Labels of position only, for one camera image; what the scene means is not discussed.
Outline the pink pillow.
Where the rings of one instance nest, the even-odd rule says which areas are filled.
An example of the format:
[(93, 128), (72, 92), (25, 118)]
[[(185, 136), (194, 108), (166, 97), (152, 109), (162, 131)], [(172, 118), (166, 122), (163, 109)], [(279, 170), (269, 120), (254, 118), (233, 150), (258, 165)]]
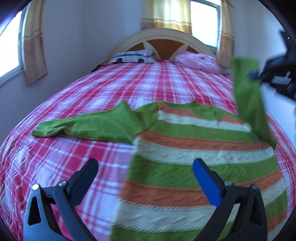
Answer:
[(210, 55), (179, 51), (175, 56), (174, 62), (178, 66), (196, 69), (207, 73), (221, 73), (220, 68), (216, 63), (216, 59)]

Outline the left side window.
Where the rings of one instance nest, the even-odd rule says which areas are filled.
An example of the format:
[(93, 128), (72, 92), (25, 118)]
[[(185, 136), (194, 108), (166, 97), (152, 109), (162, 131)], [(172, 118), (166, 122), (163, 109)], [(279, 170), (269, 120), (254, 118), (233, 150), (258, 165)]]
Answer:
[(21, 39), (25, 11), (20, 11), (1, 34), (1, 85), (23, 70)]

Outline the cream wooden headboard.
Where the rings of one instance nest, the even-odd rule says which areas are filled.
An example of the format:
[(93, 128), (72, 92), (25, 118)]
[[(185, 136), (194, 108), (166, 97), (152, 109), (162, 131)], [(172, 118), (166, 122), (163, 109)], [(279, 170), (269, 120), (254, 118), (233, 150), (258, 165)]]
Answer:
[(152, 49), (156, 61), (174, 61), (179, 50), (215, 56), (208, 46), (188, 33), (173, 29), (154, 28), (135, 33), (122, 41), (109, 53), (106, 61), (109, 62), (118, 52), (142, 49)]

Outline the green orange white striped sweater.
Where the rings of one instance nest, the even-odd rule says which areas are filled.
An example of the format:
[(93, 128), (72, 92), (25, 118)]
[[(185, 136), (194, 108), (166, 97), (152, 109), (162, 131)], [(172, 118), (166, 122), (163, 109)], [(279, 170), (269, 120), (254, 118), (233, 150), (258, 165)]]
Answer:
[(111, 240), (185, 240), (199, 234), (214, 213), (193, 173), (201, 158), (221, 178), (259, 185), (267, 218), (268, 240), (287, 219), (287, 192), (274, 150), (238, 116), (194, 96), (170, 103), (168, 85), (183, 90), (217, 75), (167, 62), (129, 64), (153, 99), (121, 101), (113, 109), (45, 121), (36, 137), (60, 133), (83, 140), (133, 146), (127, 177), (120, 191)]

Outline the yellow curtain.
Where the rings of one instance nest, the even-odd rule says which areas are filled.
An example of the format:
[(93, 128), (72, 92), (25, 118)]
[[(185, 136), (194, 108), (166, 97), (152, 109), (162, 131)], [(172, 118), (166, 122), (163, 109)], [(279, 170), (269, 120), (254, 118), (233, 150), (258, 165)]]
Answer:
[(31, 1), (22, 28), (22, 61), (27, 85), (48, 75), (43, 39), (44, 1)]
[(192, 33), (190, 2), (187, 0), (143, 1), (141, 29), (174, 29)]
[(216, 54), (218, 65), (230, 68), (234, 47), (234, 4), (231, 0), (225, 0), (221, 1), (220, 5), (220, 30)]

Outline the yellow left curtain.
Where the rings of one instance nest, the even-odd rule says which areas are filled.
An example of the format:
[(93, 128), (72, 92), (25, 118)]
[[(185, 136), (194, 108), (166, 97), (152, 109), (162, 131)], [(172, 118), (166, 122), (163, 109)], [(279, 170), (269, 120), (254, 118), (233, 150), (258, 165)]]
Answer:
[(31, 1), (22, 28), (22, 61), (27, 85), (48, 75), (43, 39), (44, 1)]

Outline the yellow right curtain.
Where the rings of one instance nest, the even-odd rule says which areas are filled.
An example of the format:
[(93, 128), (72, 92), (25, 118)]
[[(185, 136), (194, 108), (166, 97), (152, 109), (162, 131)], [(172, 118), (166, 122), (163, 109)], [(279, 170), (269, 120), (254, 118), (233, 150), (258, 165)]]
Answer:
[(231, 0), (225, 0), (221, 1), (220, 5), (220, 30), (216, 54), (218, 65), (230, 68), (234, 47), (234, 4)]

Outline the red white plaid bedsheet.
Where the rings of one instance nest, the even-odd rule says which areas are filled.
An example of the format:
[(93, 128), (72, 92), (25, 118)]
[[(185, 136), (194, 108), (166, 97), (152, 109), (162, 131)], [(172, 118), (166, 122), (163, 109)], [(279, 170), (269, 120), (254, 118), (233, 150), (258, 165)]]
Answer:
[[(129, 64), (138, 63), (110, 64), (73, 82), (33, 110), (2, 144), (1, 219), (15, 239), (23, 239), (25, 209), (32, 185), (57, 184), (70, 178), (89, 158), (95, 158), (99, 163), (98, 174), (77, 212), (98, 240), (111, 240), (117, 202), (127, 177), (133, 146), (83, 140), (64, 133), (49, 138), (36, 137), (33, 130), (45, 121), (110, 110), (123, 100), (153, 99), (157, 92), (138, 80)], [(174, 81), (168, 85), (169, 102), (194, 96), (197, 102), (236, 115), (231, 78), (214, 75), (218, 76), (214, 84), (201, 80), (188, 90)], [(277, 138), (273, 150), (286, 186), (287, 222), (295, 206), (295, 149), (276, 121), (271, 116), (267, 119)]]

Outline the yellow middle curtain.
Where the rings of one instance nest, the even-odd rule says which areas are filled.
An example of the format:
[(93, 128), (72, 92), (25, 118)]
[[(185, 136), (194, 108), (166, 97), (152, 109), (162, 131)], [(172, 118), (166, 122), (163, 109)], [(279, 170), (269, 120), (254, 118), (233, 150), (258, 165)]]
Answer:
[(187, 0), (143, 1), (141, 29), (174, 29), (192, 33), (190, 2)]

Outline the back window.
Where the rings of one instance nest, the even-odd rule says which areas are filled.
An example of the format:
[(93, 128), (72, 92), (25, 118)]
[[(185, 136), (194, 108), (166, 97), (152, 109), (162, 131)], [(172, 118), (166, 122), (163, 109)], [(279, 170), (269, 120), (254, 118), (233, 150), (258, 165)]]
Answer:
[(190, 1), (192, 35), (210, 48), (217, 48), (221, 1)]

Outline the window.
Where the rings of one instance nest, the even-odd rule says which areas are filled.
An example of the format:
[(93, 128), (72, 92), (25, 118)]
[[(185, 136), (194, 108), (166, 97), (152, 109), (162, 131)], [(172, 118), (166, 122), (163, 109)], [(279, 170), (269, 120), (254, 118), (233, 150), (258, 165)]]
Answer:
[(20, 11), (1, 34), (1, 85), (23, 70), (21, 39), (25, 11)]
[(221, 1), (190, 1), (192, 35), (210, 48), (217, 48)]

